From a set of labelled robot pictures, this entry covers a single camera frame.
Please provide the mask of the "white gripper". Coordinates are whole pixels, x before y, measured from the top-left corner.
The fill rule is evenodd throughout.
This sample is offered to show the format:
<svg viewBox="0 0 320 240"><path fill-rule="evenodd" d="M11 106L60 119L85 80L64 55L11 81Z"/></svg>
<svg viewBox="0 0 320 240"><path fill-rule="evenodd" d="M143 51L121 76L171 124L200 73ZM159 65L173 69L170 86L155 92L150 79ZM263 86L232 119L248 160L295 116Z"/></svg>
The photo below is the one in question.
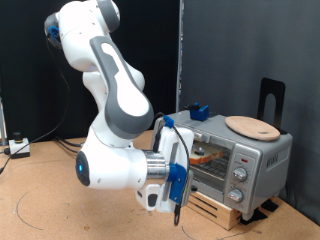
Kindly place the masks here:
<svg viewBox="0 0 320 240"><path fill-rule="evenodd" d="M145 151L147 177L144 186L136 191L136 199L147 210L177 213L177 207L188 202L193 173L190 155L194 133L182 127L163 127L154 138L155 151Z"/></svg>

